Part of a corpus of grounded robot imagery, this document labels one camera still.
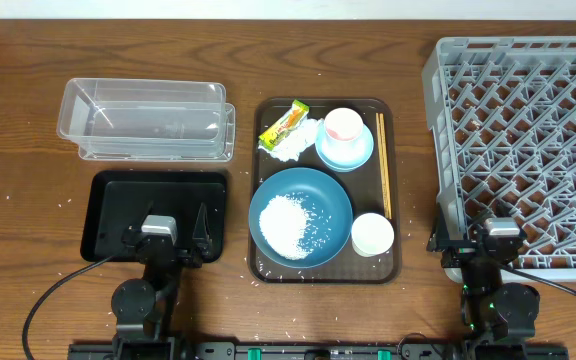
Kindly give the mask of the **light blue bowl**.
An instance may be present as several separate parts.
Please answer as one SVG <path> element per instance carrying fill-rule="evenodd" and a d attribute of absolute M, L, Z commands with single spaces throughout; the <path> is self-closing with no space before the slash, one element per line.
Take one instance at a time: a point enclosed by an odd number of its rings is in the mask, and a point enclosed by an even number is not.
<path fill-rule="evenodd" d="M 374 139 L 370 129 L 364 125 L 361 134 L 351 141 L 331 138 L 324 125 L 318 128 L 315 149 L 319 158 L 330 169 L 351 172 L 364 165 L 372 156 Z"/>

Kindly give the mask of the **pink cup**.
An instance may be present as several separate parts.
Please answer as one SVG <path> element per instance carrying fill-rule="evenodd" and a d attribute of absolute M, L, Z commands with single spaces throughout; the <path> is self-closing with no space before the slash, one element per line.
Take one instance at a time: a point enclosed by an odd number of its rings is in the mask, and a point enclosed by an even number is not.
<path fill-rule="evenodd" d="M 332 151 L 350 151 L 363 132 L 363 120 L 350 108 L 336 108 L 324 118 L 325 148 Z"/>

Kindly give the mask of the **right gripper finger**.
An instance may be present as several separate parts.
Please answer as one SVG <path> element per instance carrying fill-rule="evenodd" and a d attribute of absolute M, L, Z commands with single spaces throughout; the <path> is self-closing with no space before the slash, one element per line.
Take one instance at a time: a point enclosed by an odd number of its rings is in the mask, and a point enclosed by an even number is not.
<path fill-rule="evenodd" d="M 449 245 L 451 242 L 450 233 L 446 223 L 443 210 L 437 205 L 437 214 L 433 222 L 433 228 L 430 235 L 431 245 Z"/>
<path fill-rule="evenodd" d="M 469 229 L 483 229 L 483 222 L 487 218 L 491 217 L 510 217 L 507 208 L 502 205 L 500 202 L 494 202 L 492 205 L 485 207 L 483 210 L 480 210 L 476 215 L 474 215 L 471 220 L 470 224 L 468 225 Z"/>

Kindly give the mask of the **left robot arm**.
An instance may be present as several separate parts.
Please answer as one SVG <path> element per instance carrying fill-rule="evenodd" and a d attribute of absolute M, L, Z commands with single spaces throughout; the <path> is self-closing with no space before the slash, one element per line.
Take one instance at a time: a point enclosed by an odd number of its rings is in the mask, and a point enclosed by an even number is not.
<path fill-rule="evenodd" d="M 122 233 L 121 242 L 144 266 L 140 278 L 120 284 L 111 298 L 116 316 L 113 360 L 193 359 L 193 346 L 182 335 L 171 335 L 169 323 L 177 299 L 181 271 L 199 268 L 214 253 L 205 204 L 199 206 L 187 242 L 178 240 L 176 220 L 154 215 L 152 204 Z"/>

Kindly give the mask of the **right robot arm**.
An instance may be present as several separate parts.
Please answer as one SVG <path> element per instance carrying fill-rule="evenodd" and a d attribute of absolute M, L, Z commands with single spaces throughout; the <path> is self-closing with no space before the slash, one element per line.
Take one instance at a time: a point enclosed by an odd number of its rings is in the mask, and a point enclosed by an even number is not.
<path fill-rule="evenodd" d="M 461 317 L 471 333 L 443 351 L 444 359 L 527 359 L 526 340 L 535 336 L 540 295 L 532 286 L 502 280 L 503 267 L 518 257 L 526 233 L 511 217 L 486 213 L 473 238 L 453 238 L 442 210 L 426 247 L 441 254 L 444 269 L 462 277 Z"/>

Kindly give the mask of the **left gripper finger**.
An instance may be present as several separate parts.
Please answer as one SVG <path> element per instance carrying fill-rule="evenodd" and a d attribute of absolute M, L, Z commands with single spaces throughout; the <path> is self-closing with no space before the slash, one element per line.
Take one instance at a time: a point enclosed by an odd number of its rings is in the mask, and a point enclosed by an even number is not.
<path fill-rule="evenodd" d="M 201 203 L 197 214 L 196 223 L 193 229 L 192 240 L 199 248 L 202 255 L 211 255 L 213 253 L 213 240 L 210 235 L 207 207 Z"/>
<path fill-rule="evenodd" d="M 143 223 L 145 222 L 146 218 L 151 214 L 153 205 L 154 205 L 154 203 L 152 201 L 150 201 L 146 205 L 145 209 L 134 220 L 132 220 L 129 223 L 129 225 L 126 229 L 127 233 L 135 234 L 135 233 L 141 232 L 141 227 L 142 227 Z"/>

